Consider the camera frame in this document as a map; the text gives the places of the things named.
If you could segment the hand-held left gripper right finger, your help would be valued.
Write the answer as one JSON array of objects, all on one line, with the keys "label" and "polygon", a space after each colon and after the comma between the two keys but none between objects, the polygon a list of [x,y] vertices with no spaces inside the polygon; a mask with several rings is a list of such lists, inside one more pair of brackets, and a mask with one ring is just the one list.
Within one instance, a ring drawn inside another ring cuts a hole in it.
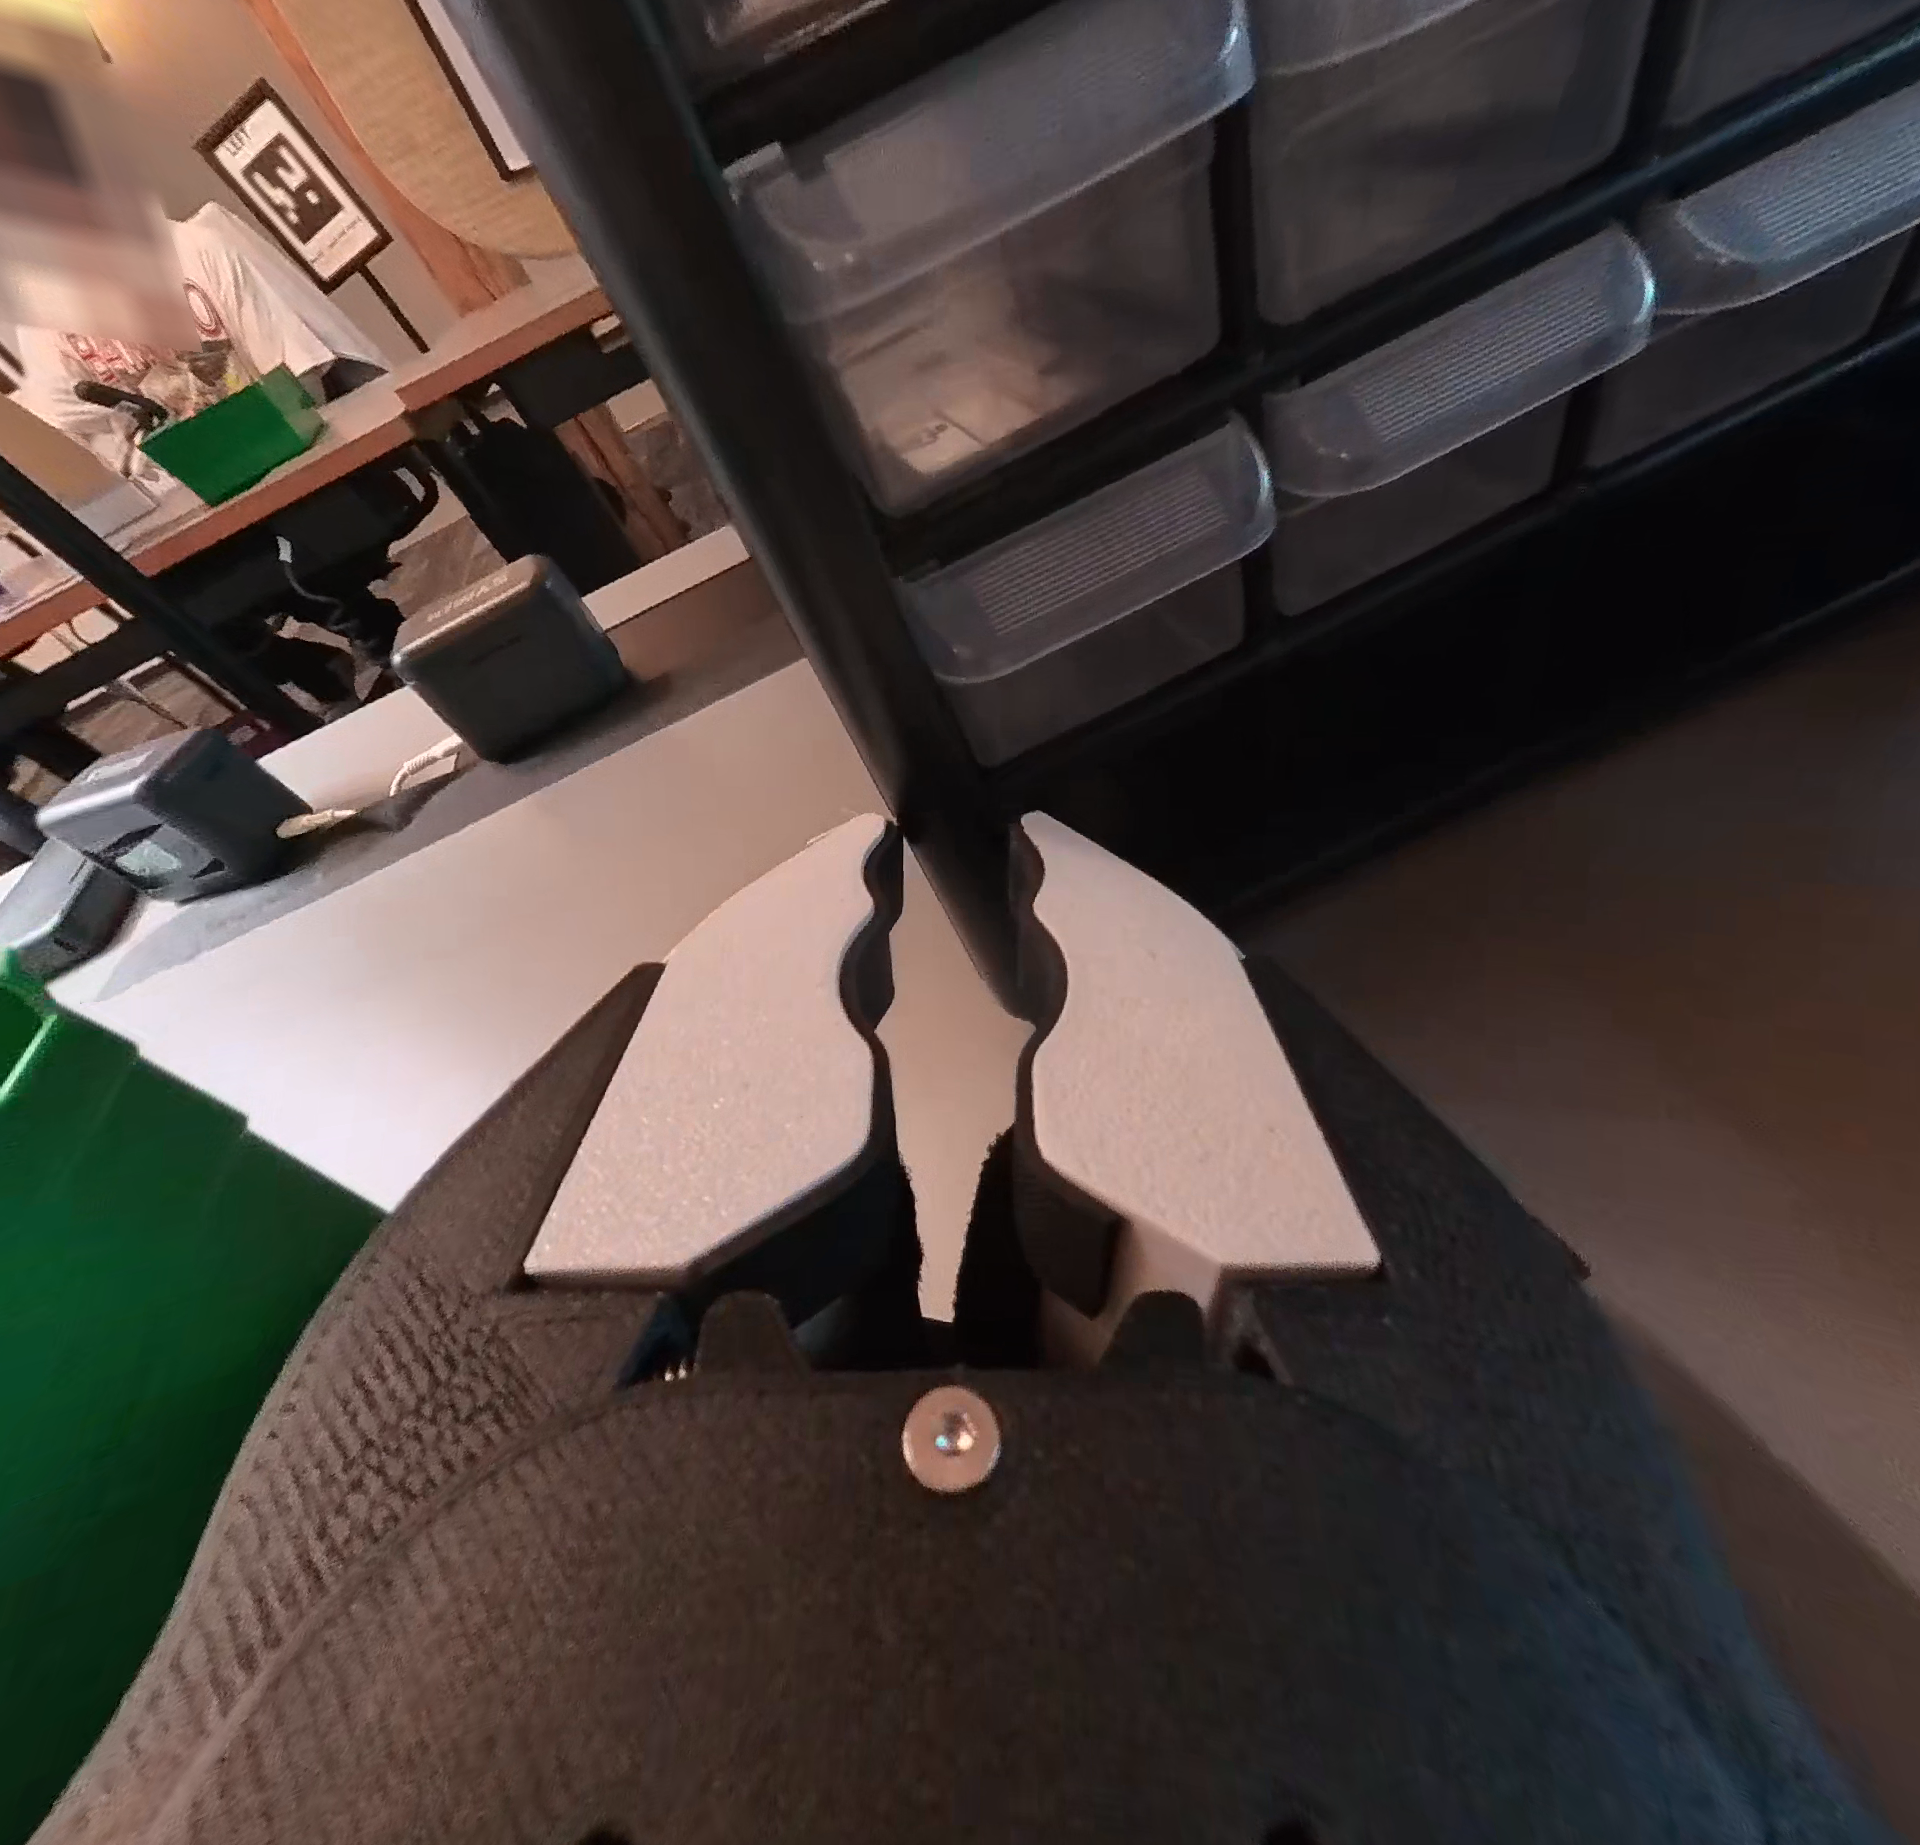
[{"label": "hand-held left gripper right finger", "polygon": [[1381,1276],[1368,1225],[1239,947],[1185,899],[1031,812],[1012,849],[1020,1255],[1043,1348],[1102,1353],[1137,1299],[1205,1336],[1249,1285]]}]

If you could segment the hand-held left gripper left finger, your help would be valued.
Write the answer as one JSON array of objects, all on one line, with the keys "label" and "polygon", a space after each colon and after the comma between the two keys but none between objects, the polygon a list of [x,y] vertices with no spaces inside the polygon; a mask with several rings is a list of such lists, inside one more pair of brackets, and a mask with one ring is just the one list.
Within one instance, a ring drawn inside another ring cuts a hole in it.
[{"label": "hand-held left gripper left finger", "polygon": [[878,1027],[901,828],[836,826],[668,953],[525,1253],[540,1283],[687,1295],[898,1163]]}]

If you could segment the black drawer cabinet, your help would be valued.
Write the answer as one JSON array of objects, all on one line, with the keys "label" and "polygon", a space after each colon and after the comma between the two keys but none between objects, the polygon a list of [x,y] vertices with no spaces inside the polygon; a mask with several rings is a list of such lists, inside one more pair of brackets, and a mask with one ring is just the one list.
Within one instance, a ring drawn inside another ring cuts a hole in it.
[{"label": "black drawer cabinet", "polygon": [[987,485],[885,514],[830,454],[825,406],[804,404],[772,295],[722,239],[722,165],[752,136],[799,136],[1077,2],[898,0],[742,90],[707,93],[671,52],[663,0],[450,0],[507,110],[530,119],[543,186],[994,990],[1012,984],[1007,843],[1026,811],[1207,914],[1262,914],[1915,598],[1915,486],[1900,482],[1915,460],[1915,324],[1880,324],[1860,349],[1644,458],[1580,475],[1575,425],[1543,496],[1416,561],[1405,590],[1293,619],[1243,570],[1243,643],[992,777],[909,640],[913,570],[1225,427],[1256,379],[1371,351],[1572,245],[1577,224],[1690,193],[1917,77],[1908,10],[1293,342],[1251,321],[1251,246],[1228,241],[1219,275],[1243,312],[1221,349]]}]

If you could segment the green plastic bin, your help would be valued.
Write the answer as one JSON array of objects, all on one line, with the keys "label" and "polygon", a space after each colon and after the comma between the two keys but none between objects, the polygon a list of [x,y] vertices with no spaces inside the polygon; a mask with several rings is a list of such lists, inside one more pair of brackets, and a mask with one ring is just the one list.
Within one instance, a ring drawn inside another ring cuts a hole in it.
[{"label": "green plastic bin", "polygon": [[4,1840],[30,1839],[103,1733],[378,1221],[4,957]]}]

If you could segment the rows of clear cabinet drawers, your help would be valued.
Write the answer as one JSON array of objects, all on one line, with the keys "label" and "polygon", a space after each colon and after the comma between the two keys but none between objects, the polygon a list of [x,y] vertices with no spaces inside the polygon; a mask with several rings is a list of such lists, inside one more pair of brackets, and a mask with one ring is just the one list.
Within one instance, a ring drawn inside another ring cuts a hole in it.
[{"label": "rows of clear cabinet drawers", "polygon": [[1860,343],[1915,0],[652,0],[984,766]]}]

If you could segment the black battery charger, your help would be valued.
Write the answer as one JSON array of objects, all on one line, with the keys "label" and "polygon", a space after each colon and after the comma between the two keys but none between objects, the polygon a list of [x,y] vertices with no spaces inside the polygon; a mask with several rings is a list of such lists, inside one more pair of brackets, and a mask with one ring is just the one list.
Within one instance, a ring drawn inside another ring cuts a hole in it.
[{"label": "black battery charger", "polygon": [[182,728],[94,760],[36,826],[145,899],[252,887],[290,862],[281,828],[307,801],[216,728]]}]

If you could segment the black office chair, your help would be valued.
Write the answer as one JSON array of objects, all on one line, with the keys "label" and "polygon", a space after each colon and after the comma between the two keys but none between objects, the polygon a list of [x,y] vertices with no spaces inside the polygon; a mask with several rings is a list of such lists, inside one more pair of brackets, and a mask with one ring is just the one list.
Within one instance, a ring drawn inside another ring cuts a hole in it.
[{"label": "black office chair", "polygon": [[370,696],[397,689],[390,658],[403,624],[375,583],[438,504],[436,472],[403,448],[301,500],[272,528],[292,616],[337,635],[356,665],[370,668]]}]

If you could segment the dark grey device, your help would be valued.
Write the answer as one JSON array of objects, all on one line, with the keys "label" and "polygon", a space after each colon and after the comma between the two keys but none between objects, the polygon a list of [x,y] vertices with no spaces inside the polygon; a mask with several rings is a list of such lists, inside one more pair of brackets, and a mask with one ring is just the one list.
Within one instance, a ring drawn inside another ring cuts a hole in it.
[{"label": "dark grey device", "polygon": [[45,988],[115,945],[137,904],[140,894],[115,872],[48,843],[4,879],[2,951]]}]

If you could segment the wooden desk in background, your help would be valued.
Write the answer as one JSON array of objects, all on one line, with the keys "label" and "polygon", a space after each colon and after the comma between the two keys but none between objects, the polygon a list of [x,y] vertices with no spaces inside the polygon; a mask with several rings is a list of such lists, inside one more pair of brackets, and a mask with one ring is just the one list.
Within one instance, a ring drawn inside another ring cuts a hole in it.
[{"label": "wooden desk in background", "polygon": [[[157,579],[255,525],[302,509],[322,490],[407,452],[413,444],[413,427],[403,410],[397,379],[398,375],[384,375],[326,404],[322,408],[324,432],[309,451],[276,466],[275,472],[222,504],[207,505],[182,486],[152,496],[120,482],[97,502],[76,510],[72,518],[133,570]],[[36,649],[40,637],[76,616],[110,603],[108,592],[90,585],[79,569],[67,561],[55,540],[30,535],[25,528],[19,532],[25,549],[60,561],[60,579],[40,585],[33,601],[4,594],[4,658]]]}]

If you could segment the grey background table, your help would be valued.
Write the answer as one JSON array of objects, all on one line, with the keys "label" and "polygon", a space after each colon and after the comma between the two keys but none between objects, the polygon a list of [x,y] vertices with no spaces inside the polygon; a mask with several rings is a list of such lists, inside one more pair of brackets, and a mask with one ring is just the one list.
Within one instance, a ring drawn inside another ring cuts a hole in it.
[{"label": "grey background table", "polygon": [[592,275],[562,268],[565,278],[527,283],[462,316],[426,351],[394,372],[401,418],[416,420],[521,360],[615,318]]}]

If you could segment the small green bin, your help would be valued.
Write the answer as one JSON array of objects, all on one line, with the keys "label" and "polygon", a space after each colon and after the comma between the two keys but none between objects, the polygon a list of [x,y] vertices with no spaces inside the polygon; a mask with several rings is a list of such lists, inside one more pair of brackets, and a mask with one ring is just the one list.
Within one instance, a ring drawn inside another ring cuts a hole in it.
[{"label": "small green bin", "polygon": [[140,442],[147,466],[215,509],[263,482],[324,438],[324,414],[301,377],[270,369],[205,410]]}]

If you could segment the black white tag sign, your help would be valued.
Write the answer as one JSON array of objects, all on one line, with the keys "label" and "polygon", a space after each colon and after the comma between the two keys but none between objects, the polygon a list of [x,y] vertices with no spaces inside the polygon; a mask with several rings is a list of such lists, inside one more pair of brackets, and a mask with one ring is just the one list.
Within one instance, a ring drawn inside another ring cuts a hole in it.
[{"label": "black white tag sign", "polygon": [[195,153],[322,293],[364,285],[413,351],[429,351],[375,272],[375,260],[394,246],[392,232],[270,80],[243,90],[195,140]]}]

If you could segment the beige woven board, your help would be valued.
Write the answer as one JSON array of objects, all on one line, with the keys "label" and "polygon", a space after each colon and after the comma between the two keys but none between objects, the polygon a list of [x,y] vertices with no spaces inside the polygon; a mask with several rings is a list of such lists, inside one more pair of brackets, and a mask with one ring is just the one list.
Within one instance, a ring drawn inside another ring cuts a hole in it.
[{"label": "beige woven board", "polygon": [[489,260],[563,260],[578,242],[533,172],[493,153],[413,0],[243,0],[349,154],[412,228]]}]

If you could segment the framed wall poster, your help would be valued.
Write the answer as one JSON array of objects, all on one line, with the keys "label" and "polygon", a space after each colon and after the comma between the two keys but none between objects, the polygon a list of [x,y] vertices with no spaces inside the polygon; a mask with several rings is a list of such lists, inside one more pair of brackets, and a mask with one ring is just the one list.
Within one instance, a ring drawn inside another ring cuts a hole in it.
[{"label": "framed wall poster", "polygon": [[468,46],[465,33],[452,19],[446,0],[403,0],[426,40],[438,66],[458,100],[468,122],[477,134],[493,172],[506,183],[535,179],[535,168],[525,151],[511,113],[481,61]]}]

